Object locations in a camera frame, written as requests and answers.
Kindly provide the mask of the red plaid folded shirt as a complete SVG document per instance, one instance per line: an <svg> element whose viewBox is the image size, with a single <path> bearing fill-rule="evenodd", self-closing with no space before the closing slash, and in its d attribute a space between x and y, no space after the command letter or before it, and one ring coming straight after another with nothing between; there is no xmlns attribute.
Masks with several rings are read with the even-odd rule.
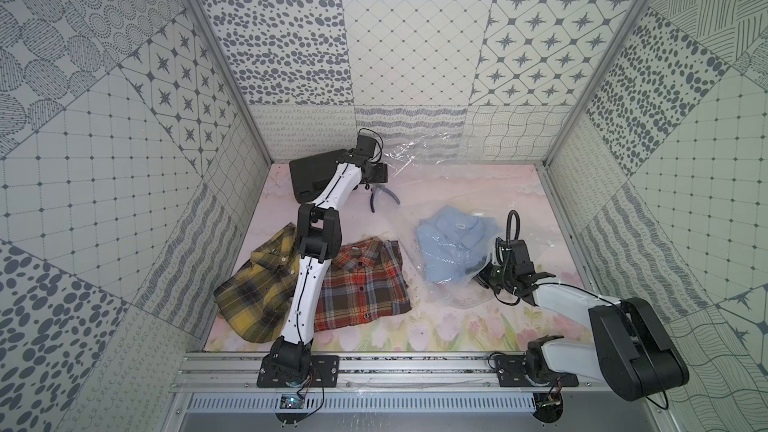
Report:
<svg viewBox="0 0 768 432"><path fill-rule="evenodd" d="M318 299L317 332L358 326L411 310L399 242L371 237L345 244Z"/></svg>

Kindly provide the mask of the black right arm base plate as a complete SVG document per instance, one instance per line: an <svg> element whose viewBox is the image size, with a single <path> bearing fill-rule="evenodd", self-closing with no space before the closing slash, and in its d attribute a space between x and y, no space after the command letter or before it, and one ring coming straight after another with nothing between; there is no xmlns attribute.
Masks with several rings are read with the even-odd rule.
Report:
<svg viewBox="0 0 768 432"><path fill-rule="evenodd" d="M537 356L492 352L487 358L501 387L577 387L574 374L552 371Z"/></svg>

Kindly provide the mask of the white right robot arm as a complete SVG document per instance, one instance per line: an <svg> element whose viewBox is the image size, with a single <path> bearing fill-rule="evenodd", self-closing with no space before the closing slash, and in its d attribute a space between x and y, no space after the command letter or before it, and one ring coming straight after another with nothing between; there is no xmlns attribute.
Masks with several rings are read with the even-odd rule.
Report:
<svg viewBox="0 0 768 432"><path fill-rule="evenodd" d="M688 366L654 308L642 298L619 299L587 291L548 272L519 273L490 263L475 281L495 296L508 292L522 302L563 316L588 329L590 344L550 335L530 341L523 356L533 385L558 385L569 376L607 384L620 398L635 401L682 387Z"/></svg>

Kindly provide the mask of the light blue shirt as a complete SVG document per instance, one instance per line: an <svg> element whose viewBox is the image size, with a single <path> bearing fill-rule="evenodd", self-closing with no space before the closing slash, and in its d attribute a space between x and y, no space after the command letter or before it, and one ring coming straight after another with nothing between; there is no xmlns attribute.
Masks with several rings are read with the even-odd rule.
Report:
<svg viewBox="0 0 768 432"><path fill-rule="evenodd" d="M495 218L452 206L422 220L416 237L426 279L437 284L468 283L490 262L492 242L499 232Z"/></svg>

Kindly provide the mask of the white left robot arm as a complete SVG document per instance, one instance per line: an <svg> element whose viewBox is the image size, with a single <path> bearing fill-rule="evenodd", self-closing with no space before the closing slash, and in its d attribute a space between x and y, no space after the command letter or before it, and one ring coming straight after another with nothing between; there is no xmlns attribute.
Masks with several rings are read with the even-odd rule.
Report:
<svg viewBox="0 0 768 432"><path fill-rule="evenodd" d="M298 211L298 282L281 335L268 358L281 380L298 384L310 375L314 320L322 284L342 245L340 210L359 186L388 181L387 165L370 159L340 161L326 187Z"/></svg>

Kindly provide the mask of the blue handled pliers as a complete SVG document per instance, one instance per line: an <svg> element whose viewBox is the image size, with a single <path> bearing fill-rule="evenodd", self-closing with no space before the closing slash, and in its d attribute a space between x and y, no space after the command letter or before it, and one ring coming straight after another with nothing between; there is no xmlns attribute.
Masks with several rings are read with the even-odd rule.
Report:
<svg viewBox="0 0 768 432"><path fill-rule="evenodd" d="M390 197L396 205L401 204L399 197L384 184L372 184L370 191L371 195L369 199L369 208L372 213L376 212L375 201L376 198L381 194L385 194L386 196Z"/></svg>

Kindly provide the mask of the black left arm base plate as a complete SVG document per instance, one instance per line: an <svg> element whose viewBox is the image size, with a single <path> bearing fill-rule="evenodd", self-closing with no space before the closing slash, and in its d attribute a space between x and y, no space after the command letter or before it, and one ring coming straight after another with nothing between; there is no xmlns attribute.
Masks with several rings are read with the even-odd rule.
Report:
<svg viewBox="0 0 768 432"><path fill-rule="evenodd" d="M334 388L337 385L340 357L303 354L299 359L283 359L269 353L261 361L258 388L290 388L303 385Z"/></svg>

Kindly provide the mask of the yellow plaid shirt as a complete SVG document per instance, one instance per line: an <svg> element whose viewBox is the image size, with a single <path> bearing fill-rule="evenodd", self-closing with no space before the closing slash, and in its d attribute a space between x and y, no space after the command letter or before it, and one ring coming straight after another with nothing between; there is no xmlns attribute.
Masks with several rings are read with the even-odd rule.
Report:
<svg viewBox="0 0 768 432"><path fill-rule="evenodd" d="M295 239L296 226L289 223L214 291L220 315L248 342L268 343L281 335L298 281Z"/></svg>

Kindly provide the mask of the aluminium mounting rail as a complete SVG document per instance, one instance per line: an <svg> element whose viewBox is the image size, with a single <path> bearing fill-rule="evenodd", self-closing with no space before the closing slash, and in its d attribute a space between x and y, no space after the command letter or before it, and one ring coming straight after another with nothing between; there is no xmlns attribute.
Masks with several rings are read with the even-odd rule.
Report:
<svg viewBox="0 0 768 432"><path fill-rule="evenodd" d="M189 353L171 382L173 392L296 391L269 372L264 353ZM519 391L544 393L604 392L608 387L594 379L563 379L534 384L514 368L500 367L499 357L488 352L322 352L314 357L321 369L305 382L311 392L405 391Z"/></svg>

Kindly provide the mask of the black plastic tool case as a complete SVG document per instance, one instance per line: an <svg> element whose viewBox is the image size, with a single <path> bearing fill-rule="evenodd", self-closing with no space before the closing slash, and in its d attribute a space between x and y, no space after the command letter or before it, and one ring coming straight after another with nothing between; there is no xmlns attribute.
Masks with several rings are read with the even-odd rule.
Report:
<svg viewBox="0 0 768 432"><path fill-rule="evenodd" d="M336 181L338 159L346 152L337 149L289 162L293 194L299 204L314 201Z"/></svg>

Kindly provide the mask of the clear plastic vacuum bag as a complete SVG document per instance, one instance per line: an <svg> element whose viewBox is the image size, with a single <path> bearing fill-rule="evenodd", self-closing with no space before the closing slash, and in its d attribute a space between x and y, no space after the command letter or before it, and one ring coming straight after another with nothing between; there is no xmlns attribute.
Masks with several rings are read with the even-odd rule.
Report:
<svg viewBox="0 0 768 432"><path fill-rule="evenodd" d="M386 132L384 161L391 201L380 193L375 210L388 222L425 299L470 309L492 300L478 278L495 263L496 241L526 243L538 272L581 284L564 234L536 168L463 160L447 132Z"/></svg>

